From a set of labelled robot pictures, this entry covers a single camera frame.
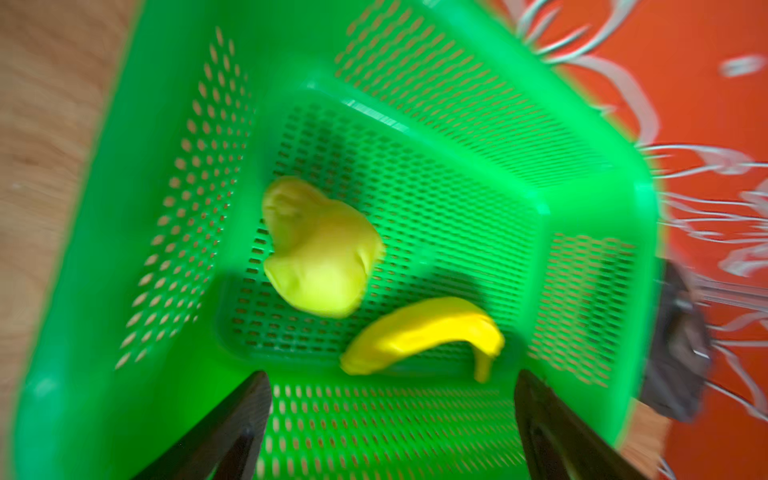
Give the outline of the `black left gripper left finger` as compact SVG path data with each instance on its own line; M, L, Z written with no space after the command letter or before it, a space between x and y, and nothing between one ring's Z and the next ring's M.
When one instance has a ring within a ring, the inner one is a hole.
M251 479L272 407L268 375L245 379L138 479Z

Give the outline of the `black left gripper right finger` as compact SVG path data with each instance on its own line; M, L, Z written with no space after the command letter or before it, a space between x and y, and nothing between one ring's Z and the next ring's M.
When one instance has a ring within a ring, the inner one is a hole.
M519 372L514 402L532 479L645 479L531 371Z

